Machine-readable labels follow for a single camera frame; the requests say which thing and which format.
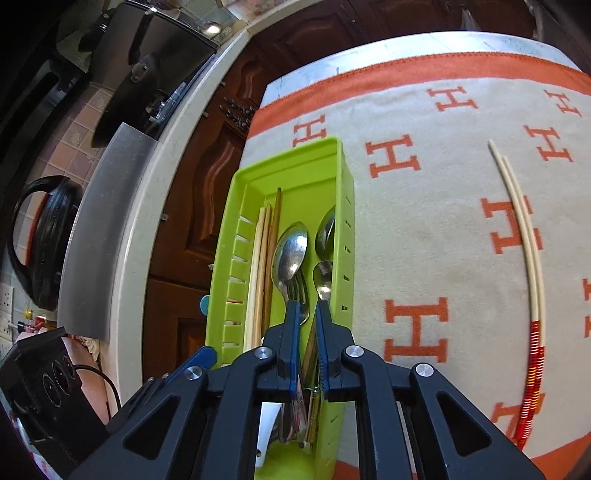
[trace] metal screw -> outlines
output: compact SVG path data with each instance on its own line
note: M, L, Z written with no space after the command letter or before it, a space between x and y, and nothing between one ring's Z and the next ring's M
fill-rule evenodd
M345 353L349 356L352 356L353 358L357 358L363 355L364 350L359 345L349 345L345 349Z
M415 367L415 370L417 371L417 374L421 377L430 377L435 372L433 367L429 364L418 364Z
M185 370L185 377L189 380L197 380L203 374L203 370L201 367L189 367Z
M265 358L269 358L271 355L273 355L273 350L271 350L267 346L260 346L259 348L257 348L255 350L255 357L257 357L261 360L264 360Z

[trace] wooden cabinet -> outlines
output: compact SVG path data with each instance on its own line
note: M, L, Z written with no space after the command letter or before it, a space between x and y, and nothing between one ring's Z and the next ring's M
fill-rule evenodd
M205 344L206 318L199 301L207 292L148 280L143 332L144 380L172 372Z
M150 274L209 289L230 181L245 139L212 99L183 154L164 206Z
M372 41L434 31L457 24L440 0L350 0Z
M347 0L324 0L254 37L281 75L371 41Z
M258 107L267 85L280 76L275 63L256 44L249 43L224 77L216 96Z
M468 0L470 12L478 25L487 32L532 38L535 19L523 1Z

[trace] chopstick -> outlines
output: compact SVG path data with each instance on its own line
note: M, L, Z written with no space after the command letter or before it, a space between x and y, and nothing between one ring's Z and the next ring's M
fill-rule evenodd
M271 221L271 205L265 207L265 216L263 219L263 228L260 242L260 255L256 275L256 300L255 313L252 327L252 347L261 344L261 323L263 311L263 297L265 293L265 264L267 263L267 246L269 235L269 222Z
M262 309L261 336L265 335L265 332L269 328L271 321L271 297L273 294L271 266L273 263L273 255L275 254L275 246L277 244L277 236L279 233L281 199L281 189L277 189L277 194L275 195L275 206L273 208L273 220L271 221L271 226L269 227L269 241L267 242L267 264L265 266L265 294Z
M521 190L515 171L509 159L500 154L492 140L489 140L488 147L499 167L515 209L517 224L525 252L525 266L527 268L530 291L530 358L525 380L524 398L521 403L519 421L514 435L517 440L517 446L523 450L525 442L531 433L534 413L540 402L541 381L544 371L546 322L544 277L542 275L540 253L538 252L531 218L525 205L523 191Z
M252 344L254 331L254 315L255 315L255 301L256 301L256 280L258 278L259 257L261 254L261 237L263 223L265 220L265 208L261 207L259 210L259 218L256 223L255 238L252 246L251 259L251 273L248 281L248 296L246 301L246 315L244 318L244 341L243 352L254 348Z

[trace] wall outlet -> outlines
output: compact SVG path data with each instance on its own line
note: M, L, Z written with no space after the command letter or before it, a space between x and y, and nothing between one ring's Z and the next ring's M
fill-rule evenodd
M0 312L0 338L12 344L12 316L6 312Z
M0 311L12 315L12 298L14 297L14 288L10 285L0 283Z
M0 360L2 360L5 356L8 355L8 352L12 348L12 342L0 338Z

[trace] spoon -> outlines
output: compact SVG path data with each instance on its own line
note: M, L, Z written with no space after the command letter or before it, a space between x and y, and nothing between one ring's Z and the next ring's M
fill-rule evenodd
M335 207L326 212L320 222L314 248L321 260L328 260L332 257L335 248Z
M321 300L330 301L332 287L332 260L324 260L314 267L314 286Z
M301 222L289 226L277 242L271 266L271 278L285 304L289 301L287 287L296 272L300 269L306 248L308 247L308 230Z

